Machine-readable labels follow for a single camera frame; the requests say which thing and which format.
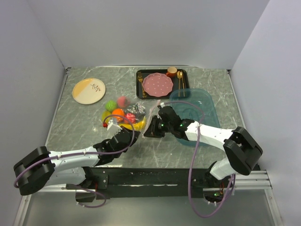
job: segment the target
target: orange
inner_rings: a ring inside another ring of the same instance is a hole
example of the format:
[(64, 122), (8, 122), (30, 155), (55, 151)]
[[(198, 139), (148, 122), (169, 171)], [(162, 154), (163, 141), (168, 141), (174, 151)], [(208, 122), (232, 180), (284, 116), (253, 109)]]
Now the orange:
[[(117, 115), (121, 115), (121, 116), (125, 116), (124, 115), (124, 111), (120, 108), (115, 109), (114, 111), (112, 111), (112, 114), (117, 114)], [(114, 116), (117, 119), (117, 122), (121, 122), (123, 121), (123, 118), (118, 117), (118, 116)]]

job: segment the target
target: translucent blue container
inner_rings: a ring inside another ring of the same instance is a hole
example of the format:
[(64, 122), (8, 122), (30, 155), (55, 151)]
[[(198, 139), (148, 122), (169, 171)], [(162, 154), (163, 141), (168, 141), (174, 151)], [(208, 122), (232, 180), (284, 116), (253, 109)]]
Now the translucent blue container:
[[(169, 97), (170, 101), (186, 101), (193, 105), (198, 106), (205, 113), (205, 118), (202, 124), (207, 126), (213, 126), (220, 128), (220, 123), (216, 115), (216, 110), (214, 103), (209, 93), (203, 89), (179, 89), (174, 92)], [(170, 106), (174, 109), (177, 115), (181, 119), (193, 119), (199, 121), (202, 117), (202, 113), (195, 107), (184, 103), (172, 103)], [(177, 139), (181, 144), (186, 146), (195, 146), (196, 141), (187, 141), (183, 139)]]

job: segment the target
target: gray marble tabletop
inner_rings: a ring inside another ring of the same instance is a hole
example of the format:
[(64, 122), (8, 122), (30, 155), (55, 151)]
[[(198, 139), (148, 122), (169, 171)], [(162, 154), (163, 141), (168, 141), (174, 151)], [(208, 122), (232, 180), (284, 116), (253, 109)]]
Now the gray marble tabletop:
[[(71, 68), (60, 99), (47, 143), (48, 150), (78, 150), (110, 138), (102, 127), (101, 116), (105, 103), (119, 96), (136, 97), (135, 73), (140, 69), (162, 67), (91, 67)], [(221, 128), (242, 126), (238, 106), (226, 70), (181, 67), (187, 71), (190, 88), (206, 90), (212, 97)], [(97, 78), (106, 85), (105, 96), (92, 105), (81, 105), (72, 98), (75, 84), (85, 78)], [(143, 100), (151, 106), (153, 101)], [(172, 135), (164, 138), (142, 138), (120, 158), (106, 167), (129, 168), (188, 168), (194, 148), (180, 144)], [(221, 160), (225, 153), (212, 146), (201, 146), (195, 159), (195, 168), (208, 168)]]

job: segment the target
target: pink ball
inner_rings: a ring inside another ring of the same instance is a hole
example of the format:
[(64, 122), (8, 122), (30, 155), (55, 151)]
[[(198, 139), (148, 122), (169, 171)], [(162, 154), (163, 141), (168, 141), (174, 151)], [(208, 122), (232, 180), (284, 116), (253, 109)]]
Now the pink ball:
[(126, 118), (129, 119), (132, 124), (136, 123), (136, 116), (133, 113), (127, 113)]
[(130, 101), (127, 99), (127, 97), (122, 96), (117, 99), (117, 104), (118, 107), (123, 108), (129, 106)]

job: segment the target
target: polka dot plate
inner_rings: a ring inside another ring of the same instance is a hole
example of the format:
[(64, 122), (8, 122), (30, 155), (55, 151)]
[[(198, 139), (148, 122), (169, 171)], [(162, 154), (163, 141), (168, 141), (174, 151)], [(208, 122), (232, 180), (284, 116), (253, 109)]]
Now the polka dot plate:
[(173, 85), (171, 78), (161, 73), (148, 75), (142, 83), (144, 91), (153, 97), (167, 96), (173, 90)]

